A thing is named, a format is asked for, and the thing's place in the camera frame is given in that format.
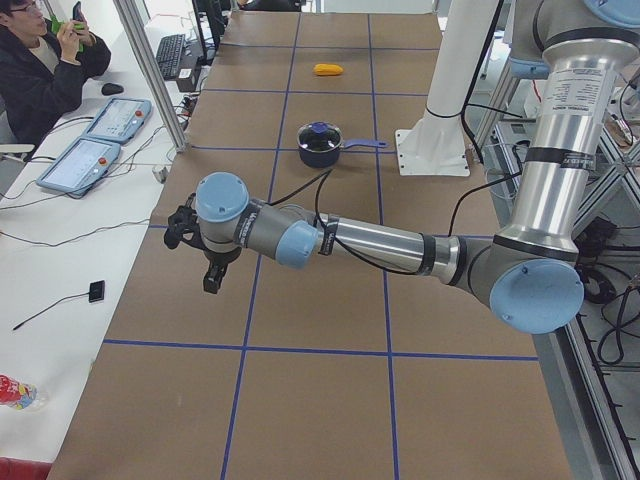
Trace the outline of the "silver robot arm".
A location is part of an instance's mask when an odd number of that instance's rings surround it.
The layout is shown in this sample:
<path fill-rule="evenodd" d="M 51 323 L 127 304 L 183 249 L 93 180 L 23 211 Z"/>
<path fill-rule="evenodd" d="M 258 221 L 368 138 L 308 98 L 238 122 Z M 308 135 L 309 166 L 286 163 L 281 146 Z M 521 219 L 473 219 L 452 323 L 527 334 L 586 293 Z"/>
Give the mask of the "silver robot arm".
<path fill-rule="evenodd" d="M 217 292 L 243 249 L 301 268 L 313 254 L 348 253 L 400 275 L 432 275 L 477 298 L 514 329 L 549 333 L 583 303 L 574 222 L 618 73 L 639 55 L 635 1 L 520 1 L 512 53 L 549 69 L 509 222 L 491 240 L 433 237 L 250 196 L 227 172 L 203 178 L 170 216 L 165 245 L 209 262 Z"/>

